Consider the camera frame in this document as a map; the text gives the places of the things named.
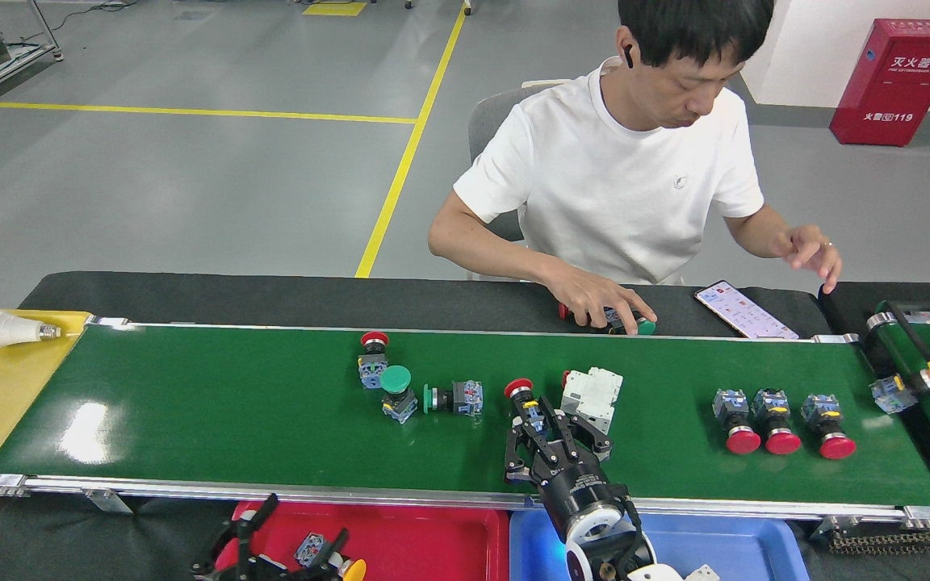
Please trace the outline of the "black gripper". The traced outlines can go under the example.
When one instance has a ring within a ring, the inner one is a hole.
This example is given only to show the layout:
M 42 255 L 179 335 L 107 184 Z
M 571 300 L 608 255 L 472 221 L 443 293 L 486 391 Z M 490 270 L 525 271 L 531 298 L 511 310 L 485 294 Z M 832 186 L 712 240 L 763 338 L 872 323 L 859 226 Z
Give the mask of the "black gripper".
M 595 512 L 615 525 L 622 516 L 615 485 L 605 476 L 602 461 L 610 458 L 614 442 L 575 413 L 554 409 L 554 460 L 547 465 L 551 435 L 547 406 L 532 395 L 509 395 L 513 414 L 505 445 L 505 481 L 529 479 L 553 525 L 572 525 Z

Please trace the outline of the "person's left hand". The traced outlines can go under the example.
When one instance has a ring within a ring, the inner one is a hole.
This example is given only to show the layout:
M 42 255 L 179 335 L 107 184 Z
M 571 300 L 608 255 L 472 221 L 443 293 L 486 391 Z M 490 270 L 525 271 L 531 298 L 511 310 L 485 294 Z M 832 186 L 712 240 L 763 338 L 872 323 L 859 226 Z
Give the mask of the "person's left hand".
M 770 244 L 776 257 L 793 270 L 808 270 L 823 280 L 822 292 L 833 293 L 837 287 L 843 260 L 829 236 L 816 225 L 808 224 L 779 232 Z

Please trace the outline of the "person's right hand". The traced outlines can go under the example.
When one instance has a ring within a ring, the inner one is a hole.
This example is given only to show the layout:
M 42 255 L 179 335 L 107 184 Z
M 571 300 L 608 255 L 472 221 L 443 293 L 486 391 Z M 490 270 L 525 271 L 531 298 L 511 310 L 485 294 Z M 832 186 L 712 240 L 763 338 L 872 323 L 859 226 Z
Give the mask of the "person's right hand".
M 619 314 L 625 333 L 630 335 L 638 331 L 635 312 L 646 320 L 658 320 L 656 312 L 631 288 L 573 267 L 558 258 L 551 258 L 547 265 L 540 268 L 534 280 L 571 310 L 580 326 L 608 327 L 608 316 L 604 312 L 606 307 Z

